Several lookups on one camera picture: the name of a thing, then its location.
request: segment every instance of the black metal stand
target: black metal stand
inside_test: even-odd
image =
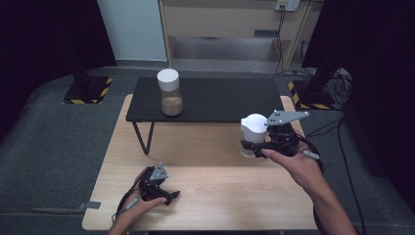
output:
[[[143,149],[144,154],[147,156],[150,153],[150,146],[152,144],[152,138],[153,138],[153,131],[155,128],[155,123],[152,121],[152,125],[150,126],[149,131],[149,138],[147,139],[147,146],[144,145],[143,137],[141,137],[140,130],[138,129],[137,122],[132,122],[132,125],[134,126],[135,133],[137,134],[138,140],[140,141],[141,148]]]

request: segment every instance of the gray floor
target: gray floor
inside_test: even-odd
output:
[[[194,42],[184,40],[186,43],[181,47],[183,51],[176,49],[177,58],[173,60],[173,67],[179,70],[181,76],[276,77],[280,94],[288,96],[291,95],[288,81],[308,79],[302,76],[275,76],[273,73],[277,62],[272,61],[275,57],[270,54],[271,47],[266,45],[265,40],[253,42],[252,47],[246,40],[235,40],[226,47],[211,43],[212,40],[207,40],[210,50],[201,50],[204,57],[195,51],[195,45],[200,45],[204,39]],[[232,54],[228,56],[224,52],[224,48],[229,49],[229,45],[237,47],[238,42],[244,45],[244,50],[236,54],[243,60],[234,60],[238,58],[234,57],[233,50],[227,51]],[[259,48],[264,50],[266,56],[255,53],[261,43],[264,46]],[[219,58],[215,58],[218,55],[215,53],[207,55],[217,50],[221,51]],[[92,75],[108,75],[114,79],[108,95],[100,105],[63,105],[62,98],[72,82],[71,76],[58,78],[39,87],[29,98],[33,102],[24,107],[22,117],[5,141],[0,143],[0,208],[76,209],[78,203],[87,202],[106,154],[123,98],[133,92],[139,76],[156,75],[160,69],[158,63],[131,63],[119,68],[92,70]],[[336,82],[330,82],[327,89],[333,92],[335,86]],[[310,111],[310,117],[303,119],[301,124],[307,134],[342,116],[343,113],[339,111]],[[415,234],[415,214],[386,178],[374,177],[364,166],[363,158],[346,125],[341,127],[340,133],[356,195],[365,218],[367,234]],[[346,179],[346,167],[341,157],[336,129],[310,140],[321,153],[327,181],[338,195],[353,224],[361,231],[359,214]],[[105,234],[84,231],[81,220],[82,214],[1,213],[0,234]],[[209,234],[276,235],[279,231]],[[318,233],[285,231],[285,234]]]

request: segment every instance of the person's arm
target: person's arm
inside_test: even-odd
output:
[[[113,223],[113,226],[108,231],[109,235],[123,235],[128,231],[138,219],[150,209],[166,202],[166,198],[157,198],[152,201],[145,202],[140,198],[138,192],[132,193],[125,201],[123,208],[126,207],[134,198],[139,198],[137,204],[131,207],[128,211],[120,214]]]
[[[284,167],[296,183],[304,189],[311,198],[323,227],[329,234],[356,234],[345,210],[324,179],[315,159],[303,153],[286,157],[273,150],[262,150],[262,154]]]

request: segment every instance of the black curtain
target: black curtain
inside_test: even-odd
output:
[[[85,70],[115,65],[97,1],[0,0],[0,140],[36,87],[72,73],[67,46]]]
[[[353,1],[358,8],[348,9]],[[324,57],[337,53],[326,45],[352,11],[354,23],[346,29],[352,38],[340,60],[353,79],[348,124],[363,157],[376,160],[370,166],[378,165],[415,211],[413,9],[415,2],[409,0],[325,0],[303,66],[318,68]]]

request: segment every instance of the wall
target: wall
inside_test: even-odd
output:
[[[98,0],[115,58],[167,61],[157,0]]]

